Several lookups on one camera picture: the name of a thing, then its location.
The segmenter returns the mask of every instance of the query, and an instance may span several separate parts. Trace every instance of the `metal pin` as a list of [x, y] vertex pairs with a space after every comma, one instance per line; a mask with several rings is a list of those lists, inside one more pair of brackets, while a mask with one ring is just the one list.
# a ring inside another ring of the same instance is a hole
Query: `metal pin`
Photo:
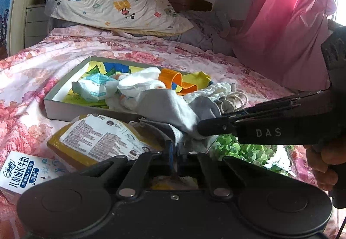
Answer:
[[216, 188], [213, 193], [219, 197], [227, 197], [231, 194], [227, 188]]
[[179, 200], [180, 197], [178, 195], [171, 195], [172, 200]]
[[132, 188], [123, 188], [119, 191], [119, 195], [122, 197], [133, 197], [136, 194], [136, 191]]

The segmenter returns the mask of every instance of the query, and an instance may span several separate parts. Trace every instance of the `orange strap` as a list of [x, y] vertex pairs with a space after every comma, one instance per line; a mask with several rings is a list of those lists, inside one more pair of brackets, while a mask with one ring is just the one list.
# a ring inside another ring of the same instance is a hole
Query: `orange strap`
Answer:
[[182, 87], [182, 90], [177, 93], [179, 95], [186, 95], [192, 93], [193, 91], [197, 91], [197, 85], [191, 83], [185, 83], [182, 81], [182, 75], [180, 72], [164, 68], [161, 70], [159, 75], [159, 80], [165, 84], [167, 89], [172, 88], [172, 83]]

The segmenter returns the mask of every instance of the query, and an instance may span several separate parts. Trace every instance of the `milk carton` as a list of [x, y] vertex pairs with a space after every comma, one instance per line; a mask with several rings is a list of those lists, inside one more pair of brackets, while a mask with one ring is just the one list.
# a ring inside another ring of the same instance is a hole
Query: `milk carton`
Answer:
[[15, 205], [30, 187], [66, 173], [65, 166], [57, 160], [11, 151], [0, 171], [0, 190]]

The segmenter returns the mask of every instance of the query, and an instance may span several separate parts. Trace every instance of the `black circular disc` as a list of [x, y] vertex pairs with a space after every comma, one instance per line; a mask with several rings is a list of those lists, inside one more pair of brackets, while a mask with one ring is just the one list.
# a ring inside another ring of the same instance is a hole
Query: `black circular disc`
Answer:
[[68, 237], [100, 223], [111, 203], [95, 178], [79, 176], [59, 186], [38, 185], [27, 190], [18, 201], [17, 213], [29, 230], [47, 237]]
[[328, 196], [310, 185], [249, 188], [240, 194], [238, 207], [256, 228], [286, 237], [316, 233], [332, 213]]

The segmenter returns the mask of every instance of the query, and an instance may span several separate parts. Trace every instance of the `white drawer cabinet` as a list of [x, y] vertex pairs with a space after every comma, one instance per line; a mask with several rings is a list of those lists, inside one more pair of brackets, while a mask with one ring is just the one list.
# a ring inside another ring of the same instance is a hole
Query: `white drawer cabinet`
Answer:
[[45, 5], [30, 6], [26, 10], [24, 48], [41, 42], [47, 36], [48, 16], [44, 14]]

